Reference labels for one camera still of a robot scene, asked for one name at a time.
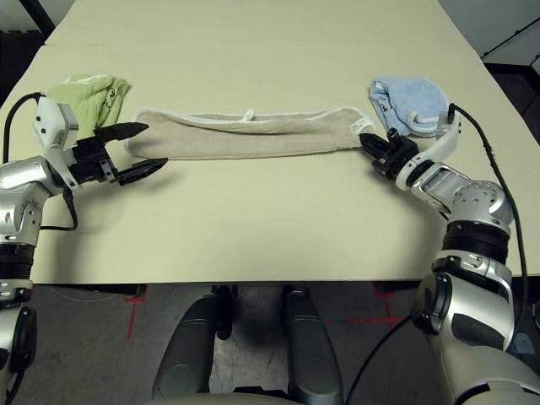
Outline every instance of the towel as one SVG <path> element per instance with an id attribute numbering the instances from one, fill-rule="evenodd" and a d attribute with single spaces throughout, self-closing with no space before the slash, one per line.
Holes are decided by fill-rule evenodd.
<path id="1" fill-rule="evenodd" d="M 434 137 L 439 114 L 448 110 L 448 98 L 426 78 L 374 78 L 371 103 L 386 129 L 400 135 Z"/>
<path id="2" fill-rule="evenodd" d="M 110 74 L 75 74 L 46 95 L 71 106 L 78 121 L 78 138 L 83 139 L 92 136 L 95 128 L 116 122 L 128 87 L 125 79 Z"/>
<path id="3" fill-rule="evenodd" d="M 292 114 L 183 115 L 154 108 L 135 113 L 149 129 L 126 140 L 142 158 L 249 159 L 359 148 L 359 134 L 375 130 L 353 107 Z"/>

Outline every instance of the beige towel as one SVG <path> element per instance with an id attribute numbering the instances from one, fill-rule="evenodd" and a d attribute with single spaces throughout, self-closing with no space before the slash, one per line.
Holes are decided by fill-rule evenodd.
<path id="1" fill-rule="evenodd" d="M 142 158 L 249 159 L 316 154 L 359 148 L 359 134 L 375 125 L 360 110 L 255 116 L 182 115 L 143 108 L 136 122 L 149 129 L 126 141 L 128 153 Z"/>

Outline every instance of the gray floor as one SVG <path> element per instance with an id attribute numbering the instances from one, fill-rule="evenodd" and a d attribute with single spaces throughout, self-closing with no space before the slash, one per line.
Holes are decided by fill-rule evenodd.
<path id="1" fill-rule="evenodd" d="M 348 389 L 361 361 L 389 330 L 385 299 L 374 295 L 371 283 L 304 285 L 310 286 L 327 323 Z M 212 392 L 230 392 L 236 386 L 286 390 L 286 348 L 278 323 L 281 287 L 240 285 L 240 316 L 233 335 L 216 341 Z M 146 300 L 136 304 L 132 336 L 127 339 L 132 302 L 38 286 L 32 300 L 39 311 L 38 355 L 15 403 L 131 404 L 149 399 L 176 323 L 208 290 L 208 284 L 199 283 L 150 285 Z M 391 317 L 406 315 L 411 298 L 410 291 L 387 298 Z M 82 301 L 95 299 L 102 301 Z M 354 403 L 438 403 L 434 374 L 424 337 L 407 325 L 369 368 Z"/>

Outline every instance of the blue cloth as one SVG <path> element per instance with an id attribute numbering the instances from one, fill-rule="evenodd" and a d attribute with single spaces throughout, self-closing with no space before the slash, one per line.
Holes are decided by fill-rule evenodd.
<path id="1" fill-rule="evenodd" d="M 385 128 L 405 137 L 433 137 L 439 114 L 448 110 L 446 95 L 426 78 L 374 78 L 370 98 Z"/>

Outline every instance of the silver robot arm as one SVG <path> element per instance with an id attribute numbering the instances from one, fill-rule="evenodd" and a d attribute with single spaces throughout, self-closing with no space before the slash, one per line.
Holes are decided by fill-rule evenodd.
<path id="1" fill-rule="evenodd" d="M 379 174 L 448 218 L 442 250 L 418 287 L 411 318 L 435 353 L 448 403 L 538 404 L 540 379 L 505 352 L 517 332 L 512 273 L 505 265 L 510 202 L 497 184 L 436 163 L 456 147 L 459 115 L 452 120 L 443 114 L 440 122 L 434 154 L 420 153 L 393 129 L 388 142 L 360 135 Z"/>
<path id="2" fill-rule="evenodd" d="M 37 318 L 26 303 L 32 291 L 30 270 L 40 230 L 77 228 L 72 191 L 84 183 L 116 181 L 123 186 L 161 168 L 167 159 L 145 160 L 119 171 L 105 150 L 105 143 L 132 137 L 147 127 L 137 122 L 102 127 L 94 130 L 93 137 L 66 148 L 75 140 L 77 121 L 68 105 L 41 96 L 34 123 L 41 155 L 0 165 L 1 404 L 13 401 L 24 372 L 35 358 Z M 72 215 L 71 228 L 42 226 L 45 201 L 58 194 L 63 195 Z"/>

